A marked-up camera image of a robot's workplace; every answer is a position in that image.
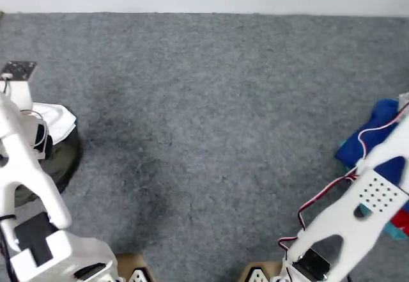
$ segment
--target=white robot part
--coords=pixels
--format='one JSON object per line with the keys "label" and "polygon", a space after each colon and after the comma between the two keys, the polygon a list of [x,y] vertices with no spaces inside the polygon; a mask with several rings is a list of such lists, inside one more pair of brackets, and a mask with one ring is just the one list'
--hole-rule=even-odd
{"label": "white robot part", "polygon": [[[71,224],[70,213],[52,178],[42,170],[33,155],[30,142],[24,137],[21,117],[17,106],[0,93],[0,140],[7,153],[0,167],[0,216],[15,213],[15,189],[24,185],[41,199],[54,225],[60,229],[67,228]],[[15,221],[2,221],[1,227],[7,243],[13,250],[19,251],[13,234]]]}
{"label": "white robot part", "polygon": [[[357,164],[360,176],[335,203],[320,213],[298,234],[283,261],[279,277],[272,281],[288,279],[292,282],[310,279],[294,266],[311,247],[333,235],[340,235],[343,244],[336,262],[325,273],[326,282],[340,282],[375,245],[384,226],[409,200],[409,173],[405,168],[399,187],[379,175],[374,168],[402,156],[409,158],[409,117],[404,118],[392,134],[376,146]],[[366,207],[368,213],[357,216],[356,209]]]}
{"label": "white robot part", "polygon": [[[57,231],[46,238],[52,259],[41,266],[36,265],[29,249],[11,258],[20,282],[125,282],[117,275],[117,263],[109,246],[97,239],[76,237],[67,231]],[[75,277],[79,270],[99,264],[96,273],[87,278]]]}

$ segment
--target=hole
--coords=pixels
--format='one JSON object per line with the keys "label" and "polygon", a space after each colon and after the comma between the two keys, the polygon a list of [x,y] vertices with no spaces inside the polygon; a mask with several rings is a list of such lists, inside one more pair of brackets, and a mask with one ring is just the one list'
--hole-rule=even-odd
{"label": "hole", "polygon": [[358,205],[353,211],[353,215],[355,216],[355,218],[357,218],[360,221],[365,220],[371,214],[372,214],[372,211],[363,204]]}
{"label": "hole", "polygon": [[78,280],[87,280],[97,272],[100,272],[104,269],[107,265],[104,263],[96,263],[87,267],[84,267],[76,272],[74,272],[74,277]]}
{"label": "hole", "polygon": [[336,263],[342,250],[343,242],[344,240],[341,236],[333,235],[315,242],[311,249],[316,251],[329,263]]}

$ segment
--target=gray carpet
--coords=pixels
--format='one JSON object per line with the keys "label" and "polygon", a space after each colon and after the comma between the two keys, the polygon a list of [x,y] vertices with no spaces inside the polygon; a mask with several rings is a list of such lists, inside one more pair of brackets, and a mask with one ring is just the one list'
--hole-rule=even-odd
{"label": "gray carpet", "polygon": [[[409,20],[5,15],[8,59],[37,61],[35,101],[78,116],[70,231],[142,252],[159,281],[236,281],[249,261],[281,259],[298,207],[343,172],[339,143],[409,90]],[[354,281],[406,280],[408,251],[383,235]]]}

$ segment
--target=blue fabric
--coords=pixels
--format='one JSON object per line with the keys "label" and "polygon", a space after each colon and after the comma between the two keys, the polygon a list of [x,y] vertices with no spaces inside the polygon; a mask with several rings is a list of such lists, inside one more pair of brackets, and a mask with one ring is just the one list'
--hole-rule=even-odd
{"label": "blue fabric", "polygon": [[[397,115],[397,100],[384,99],[375,104],[372,110],[372,115],[369,121],[361,126],[351,137],[349,137],[335,154],[336,159],[340,160],[347,168],[353,168],[356,162],[362,157],[362,146],[358,141],[358,134],[364,129],[382,126]],[[388,135],[394,130],[397,124],[393,124],[382,130],[366,132],[362,136],[362,140],[370,152],[374,146],[382,143]],[[388,162],[379,165],[375,171],[388,181],[395,185],[399,184],[402,170],[405,165],[405,160],[402,157],[396,157]],[[405,204],[403,209],[409,212],[409,202]]]}

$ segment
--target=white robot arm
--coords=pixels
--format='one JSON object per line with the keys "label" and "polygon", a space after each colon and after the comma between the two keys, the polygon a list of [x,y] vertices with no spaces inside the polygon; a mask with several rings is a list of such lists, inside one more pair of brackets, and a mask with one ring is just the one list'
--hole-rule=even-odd
{"label": "white robot arm", "polygon": [[[38,145],[38,125],[44,125],[27,112],[33,105],[28,80],[35,65],[8,62],[1,73],[0,240],[9,277],[13,282],[124,282],[105,242],[76,237],[64,230],[71,224],[70,213],[52,178],[38,163],[44,149],[33,149]],[[37,194],[47,213],[19,224],[14,204],[19,185]],[[7,246],[17,254],[10,258]]]}
{"label": "white robot arm", "polygon": [[[378,174],[378,165],[402,156],[409,159],[409,117],[404,118],[392,134],[357,164],[356,181],[331,206],[298,234],[288,249],[281,274],[272,282],[340,282],[373,248],[384,226],[409,200],[409,170],[405,168],[399,187]],[[364,217],[356,209],[366,207]],[[313,244],[339,235],[343,239],[338,259],[329,264]]]}

